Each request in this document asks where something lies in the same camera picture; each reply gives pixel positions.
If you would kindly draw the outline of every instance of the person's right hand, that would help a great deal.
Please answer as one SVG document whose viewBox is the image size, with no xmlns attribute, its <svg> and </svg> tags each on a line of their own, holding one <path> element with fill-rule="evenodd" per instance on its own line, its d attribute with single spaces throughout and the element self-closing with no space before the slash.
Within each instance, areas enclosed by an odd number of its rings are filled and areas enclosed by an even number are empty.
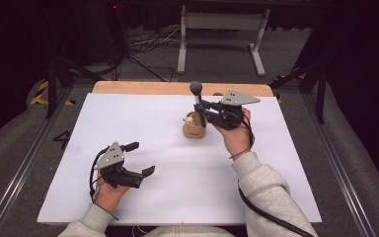
<svg viewBox="0 0 379 237">
<path fill-rule="evenodd" d="M 118 206 L 122 196 L 130 189 L 130 187 L 120 186 L 114 188 L 109 183 L 106 183 L 104 179 L 97 181 L 97 186 L 100 187 L 95 204 L 105 209 L 109 213 L 113 213 Z"/>
<path fill-rule="evenodd" d="M 251 112 L 245 108 L 242 108 L 242 111 L 245 115 L 244 121 L 249 124 Z M 251 151 L 249 132 L 243 123 L 238 128 L 232 130 L 226 130 L 218 126 L 215 126 L 215 128 L 223 135 L 224 145 L 233 160 Z"/>
</svg>

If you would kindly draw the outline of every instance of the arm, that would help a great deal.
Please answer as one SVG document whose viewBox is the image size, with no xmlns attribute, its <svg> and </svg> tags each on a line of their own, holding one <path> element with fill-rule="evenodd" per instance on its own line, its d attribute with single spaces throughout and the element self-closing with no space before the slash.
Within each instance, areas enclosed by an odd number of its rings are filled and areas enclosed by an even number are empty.
<svg viewBox="0 0 379 237">
<path fill-rule="evenodd" d="M 112 213 L 129 187 L 115 189 L 104 183 L 103 179 L 99 179 L 97 185 L 100 190 L 95 202 L 90 203 L 87 212 L 80 220 L 70 223 L 59 236 L 106 236 L 104 232 L 113 220 Z"/>
<path fill-rule="evenodd" d="M 251 113 L 244 109 L 245 122 Z M 232 168 L 239 178 L 239 188 L 257 208 L 317 236 L 307 217 L 289 194 L 285 180 L 270 166 L 263 165 L 257 154 L 251 152 L 249 131 L 242 124 L 233 130 L 216 127 L 223 135 L 224 144 L 233 159 Z M 249 236 L 298 236 L 246 206 L 246 223 Z"/>
</svg>

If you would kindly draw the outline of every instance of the white table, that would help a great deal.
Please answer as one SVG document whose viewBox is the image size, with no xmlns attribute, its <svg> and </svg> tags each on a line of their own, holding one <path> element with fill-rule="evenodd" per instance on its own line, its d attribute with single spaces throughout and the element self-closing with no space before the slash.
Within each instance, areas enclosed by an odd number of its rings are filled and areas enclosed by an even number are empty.
<svg viewBox="0 0 379 237">
<path fill-rule="evenodd" d="M 95 93 L 99 90 L 114 93 L 118 88 L 127 91 L 133 87 L 146 92 L 168 87 L 183 90 L 189 84 L 103 84 L 97 85 L 85 101 L 38 222 L 68 223 L 81 218 L 90 202 L 88 179 L 98 152 L 114 141 L 120 144 L 139 141 L 137 150 L 125 153 L 124 167 L 140 172 L 155 165 L 156 170 L 143 181 L 140 189 L 132 189 L 123 197 L 114 214 L 119 220 L 112 225 L 245 224 L 237 177 L 230 167 L 231 160 L 221 135 L 211 125 L 202 139 L 183 135 L 183 118 L 193 109 L 193 96 Z M 104 90 L 109 85 L 115 86 Z M 266 89 L 264 85 L 203 86 L 206 93 L 214 91 L 212 88 L 226 87 L 240 87 L 240 92 L 244 87 Z M 178 89 L 172 94 L 180 93 Z M 221 97 L 204 96 L 203 99 L 217 102 Z M 258 104 L 246 105 L 252 112 L 256 135 L 253 150 L 263 163 L 274 167 L 287 180 L 293 198 L 309 220 L 320 222 L 319 210 L 278 102 L 270 96 L 261 100 Z"/>
</svg>

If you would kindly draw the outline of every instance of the wooden table edge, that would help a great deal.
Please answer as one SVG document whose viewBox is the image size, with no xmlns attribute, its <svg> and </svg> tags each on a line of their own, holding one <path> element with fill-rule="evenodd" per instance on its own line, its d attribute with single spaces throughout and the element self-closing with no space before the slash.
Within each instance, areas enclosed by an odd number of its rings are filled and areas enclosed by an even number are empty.
<svg viewBox="0 0 379 237">
<path fill-rule="evenodd" d="M 228 90 L 238 91 L 255 97 L 272 97 L 273 93 L 266 84 L 225 84 L 202 83 L 202 95 L 226 94 Z M 98 94 L 135 94 L 135 95 L 192 95 L 190 82 L 139 82 L 139 81 L 100 81 L 92 93 Z"/>
</svg>

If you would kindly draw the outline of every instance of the black cable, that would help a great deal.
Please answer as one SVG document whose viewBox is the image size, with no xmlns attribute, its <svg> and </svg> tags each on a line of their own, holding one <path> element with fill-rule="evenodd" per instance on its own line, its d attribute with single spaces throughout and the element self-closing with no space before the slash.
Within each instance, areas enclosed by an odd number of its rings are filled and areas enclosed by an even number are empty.
<svg viewBox="0 0 379 237">
<path fill-rule="evenodd" d="M 92 182 L 92 184 L 94 185 L 98 180 L 100 180 L 102 178 L 102 176 L 98 177 L 98 179 L 96 179 L 95 181 Z"/>
<path fill-rule="evenodd" d="M 133 52 L 146 53 L 146 52 L 152 51 L 158 46 L 170 43 L 171 40 L 173 40 L 178 34 L 179 34 L 179 31 L 178 29 L 176 29 L 174 31 L 167 32 L 167 33 L 159 33 L 158 36 L 156 36 L 155 38 L 152 38 L 154 34 L 150 35 L 146 39 L 143 39 L 140 35 L 134 35 L 132 36 L 133 38 L 140 37 L 141 40 L 132 40 L 129 46 L 134 47 L 134 49 L 131 50 Z"/>
<path fill-rule="evenodd" d="M 247 121 L 245 121 L 244 119 L 242 119 L 242 123 L 243 125 L 245 126 L 245 128 L 248 130 L 248 133 L 249 133 L 249 140 L 250 140 L 250 144 L 251 144 L 251 148 L 252 146 L 254 145 L 255 143 L 255 136 L 254 136 L 254 133 L 252 132 L 252 127 L 251 127 L 251 122 L 250 120 L 248 119 L 248 117 L 246 115 L 244 115 L 244 118 L 246 118 Z M 253 205 L 247 197 L 245 197 L 245 195 L 243 194 L 242 190 L 240 188 L 239 189 L 239 195 L 241 196 L 242 198 L 242 201 L 245 203 L 245 205 L 247 205 L 251 210 L 253 210 L 254 212 L 256 212 L 258 215 L 261 215 L 263 216 L 264 218 L 274 222 L 275 224 L 279 225 L 279 226 L 282 226 L 296 234 L 299 234 L 300 236 L 307 236 L 307 237 L 313 237 L 313 235 L 309 234 L 308 232 L 298 228 L 297 226 L 295 225 L 292 225 L 284 220 L 281 220 L 259 208 L 257 208 L 255 205 Z"/>
<path fill-rule="evenodd" d="M 94 73 L 95 75 L 98 75 L 98 76 L 105 75 L 109 72 L 112 72 L 112 71 L 116 70 L 116 68 L 119 66 L 120 60 L 116 60 L 116 61 L 117 62 L 115 62 L 112 66 L 109 66 L 108 68 L 102 69 L 100 71 L 91 71 L 91 72 Z M 71 71 L 71 73 L 76 78 L 88 78 L 88 76 L 86 74 L 83 74 L 81 72 Z"/>
<path fill-rule="evenodd" d="M 241 196 L 242 198 L 242 201 L 245 203 L 245 205 L 247 205 L 251 210 L 253 210 L 254 212 L 256 212 L 258 215 L 261 215 L 263 216 L 264 218 L 272 221 L 273 223 L 279 225 L 279 226 L 282 226 L 284 227 L 285 229 L 288 229 L 289 231 L 292 231 L 300 236 L 306 236 L 306 237 L 313 237 L 313 235 L 311 235 L 310 233 L 298 228 L 297 226 L 295 225 L 292 225 L 284 220 L 281 220 L 259 208 L 257 208 L 255 205 L 253 205 L 247 197 L 245 197 L 245 195 L 243 194 L 242 190 L 238 187 L 239 189 L 239 195 Z"/>
<path fill-rule="evenodd" d="M 114 74 L 115 74 L 114 80 L 117 81 L 118 80 L 118 74 L 116 74 L 116 68 L 115 68 Z"/>
<path fill-rule="evenodd" d="M 94 189 L 94 186 L 93 186 L 94 185 L 94 167 L 95 167 L 95 165 L 97 165 L 98 158 L 100 158 L 101 155 L 103 155 L 104 153 L 106 153 L 109 148 L 110 147 L 108 146 L 107 148 L 105 148 L 102 151 L 100 151 L 100 153 L 98 153 L 97 157 L 95 157 L 95 160 L 92 163 L 91 174 L 89 175 L 89 190 L 90 190 L 89 194 L 91 195 L 91 199 L 93 198 L 93 196 L 95 194 L 95 189 Z"/>
<path fill-rule="evenodd" d="M 155 75 L 157 78 L 159 78 L 160 80 L 162 80 L 162 81 L 164 81 L 164 82 L 167 82 L 167 81 L 166 81 L 165 79 L 163 79 L 161 76 L 159 76 L 158 74 L 156 74 L 154 71 L 150 70 L 150 68 L 157 68 L 157 69 L 172 69 L 172 74 L 171 74 L 170 82 L 172 81 L 172 78 L 173 78 L 173 76 L 174 76 L 174 72 L 175 72 L 174 68 L 172 68 L 172 67 L 150 67 L 150 66 L 145 66 L 145 65 L 143 65 L 141 62 L 139 62 L 137 59 L 135 59 L 134 57 L 132 57 L 132 56 L 130 56 L 130 55 L 127 56 L 127 59 L 128 59 L 130 62 L 132 62 L 132 63 L 134 63 L 134 64 L 137 64 L 137 65 L 143 67 L 144 69 L 146 69 L 147 71 L 149 71 L 150 73 L 152 73 L 153 75 Z"/>
<path fill-rule="evenodd" d="M 92 80 L 94 81 L 105 81 L 106 79 L 96 75 L 95 73 L 93 73 L 92 71 L 86 69 L 85 67 L 77 64 L 76 62 L 74 61 L 71 61 L 65 57 L 62 57 L 62 56 L 59 56 L 59 59 L 65 63 L 66 65 L 69 65 L 71 67 L 73 67 L 75 70 L 79 71 L 80 73 L 86 75 L 87 77 L 91 78 Z"/>
<path fill-rule="evenodd" d="M 116 79 L 118 79 L 118 77 L 121 77 L 121 72 L 122 72 L 122 62 L 119 63 L 119 71 L 116 74 Z"/>
</svg>

